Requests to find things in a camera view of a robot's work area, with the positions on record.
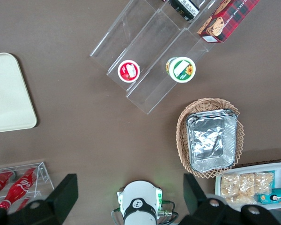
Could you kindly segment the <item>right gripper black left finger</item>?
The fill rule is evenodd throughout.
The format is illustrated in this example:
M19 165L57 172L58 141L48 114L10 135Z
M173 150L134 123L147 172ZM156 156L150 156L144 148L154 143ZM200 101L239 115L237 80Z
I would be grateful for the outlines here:
M12 214L0 209L0 225L61 225L77 199L77 174L68 174L46 199L32 201Z

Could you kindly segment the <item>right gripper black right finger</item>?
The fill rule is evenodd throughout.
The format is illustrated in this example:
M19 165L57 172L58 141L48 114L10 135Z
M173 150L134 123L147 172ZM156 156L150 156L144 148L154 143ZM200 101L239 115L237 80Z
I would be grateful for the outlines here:
M189 211L181 225L279 225L279 221L265 208L244 205L234 210L216 198L207 198L191 173L183 179L184 200Z

